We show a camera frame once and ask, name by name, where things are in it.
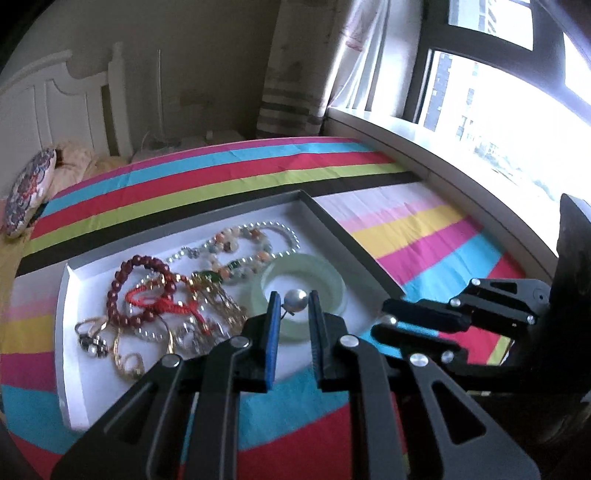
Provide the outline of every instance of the window pane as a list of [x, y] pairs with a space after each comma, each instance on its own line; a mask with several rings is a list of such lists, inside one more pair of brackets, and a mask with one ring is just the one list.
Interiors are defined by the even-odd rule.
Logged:
[[529, 1], [450, 0], [449, 24], [503, 38], [532, 50], [534, 32]]
[[509, 206], [555, 248], [558, 223], [546, 219], [550, 210], [557, 213], [561, 194], [591, 203], [591, 127], [549, 95], [493, 67], [481, 63], [474, 75], [473, 60], [440, 52], [435, 66], [419, 124], [457, 142], [470, 165], [517, 185], [517, 209], [533, 202], [535, 211], [522, 215]]
[[577, 47], [564, 35], [566, 86], [587, 103], [591, 103], [591, 70]]

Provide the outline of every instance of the yellow stripe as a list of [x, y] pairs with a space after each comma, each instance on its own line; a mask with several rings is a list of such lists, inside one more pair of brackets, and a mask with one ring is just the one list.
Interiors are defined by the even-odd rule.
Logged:
[[391, 254], [464, 218], [454, 207], [441, 205], [352, 233], [374, 258]]
[[323, 167], [308, 170], [287, 170], [267, 175], [257, 175], [247, 179], [228, 180], [181, 192], [170, 193], [143, 202], [126, 205], [108, 212], [100, 213], [90, 218], [71, 223], [56, 230], [30, 240], [25, 249], [25, 255], [43, 250], [85, 233], [100, 230], [108, 226], [126, 222], [135, 218], [149, 215], [162, 210], [202, 202], [235, 193], [251, 192], [269, 187], [303, 183], [307, 181], [336, 179], [341, 177], [357, 177], [361, 175], [377, 175], [384, 173], [399, 173], [405, 171], [397, 163], [383, 163], [370, 165], [351, 165], [345, 167]]
[[54, 349], [53, 315], [42, 315], [16, 322], [0, 324], [0, 352], [41, 353]]
[[507, 351], [510, 341], [511, 340], [507, 337], [500, 337], [499, 341], [496, 343], [495, 349], [492, 351], [486, 363], [488, 365], [499, 365], [505, 356], [505, 352]]

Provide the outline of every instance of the patterned pillow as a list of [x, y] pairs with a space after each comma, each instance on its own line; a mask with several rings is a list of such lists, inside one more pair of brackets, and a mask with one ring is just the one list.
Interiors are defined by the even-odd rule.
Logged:
[[35, 155], [19, 173], [4, 209], [8, 237], [16, 238], [27, 228], [29, 220], [43, 202], [55, 166], [56, 151], [46, 148]]

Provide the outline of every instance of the white tray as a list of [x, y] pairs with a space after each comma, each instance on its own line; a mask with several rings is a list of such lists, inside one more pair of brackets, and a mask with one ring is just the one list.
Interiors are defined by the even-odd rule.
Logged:
[[[347, 306], [342, 316], [350, 332], [359, 333], [370, 327], [382, 302], [402, 295], [398, 285], [369, 254], [302, 192], [226, 207], [105, 245], [68, 261], [60, 286], [56, 315], [56, 375], [66, 426], [73, 430], [88, 429], [131, 386], [129, 381], [117, 375], [112, 356], [104, 359], [88, 357], [78, 345], [74, 332], [77, 322], [105, 314], [106, 292], [121, 262], [134, 255], [166, 259], [182, 246], [202, 244], [224, 227], [264, 220], [290, 226], [300, 239], [302, 253], [323, 257], [338, 270], [347, 286]], [[287, 241], [279, 233], [265, 233], [275, 251], [287, 248]], [[242, 240], [238, 252], [220, 254], [219, 258], [222, 263], [227, 263], [236, 257], [252, 255], [254, 248], [253, 243]], [[172, 270], [190, 274], [204, 267], [200, 262], [202, 260], [184, 258], [175, 262]], [[143, 268], [134, 269], [123, 291], [136, 285], [145, 273]], [[302, 286], [301, 280], [278, 277], [269, 285], [267, 294], [273, 289], [283, 295], [296, 287], [310, 288], [313, 285]], [[225, 288], [239, 304], [246, 303], [249, 285], [241, 283]], [[181, 289], [175, 299], [182, 300], [183, 296]], [[307, 311], [299, 315], [306, 317]], [[178, 324], [183, 321], [179, 316], [167, 320]], [[112, 345], [114, 332], [110, 332], [110, 328], [102, 336]], [[122, 354], [141, 353], [146, 371], [164, 354], [164, 348], [162, 344], [147, 343], [132, 335], [123, 337], [121, 342]], [[295, 373], [310, 362], [310, 342], [280, 342], [276, 380]]]

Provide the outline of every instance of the window sill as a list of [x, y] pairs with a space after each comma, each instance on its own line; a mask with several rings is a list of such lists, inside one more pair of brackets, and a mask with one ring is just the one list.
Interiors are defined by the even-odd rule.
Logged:
[[[537, 187], [508, 179], [456, 142], [405, 120], [342, 108], [329, 108], [328, 115], [329, 134], [353, 135], [390, 154], [491, 230], [528, 276], [551, 280], [560, 211]], [[522, 252], [533, 262], [522, 261]]]

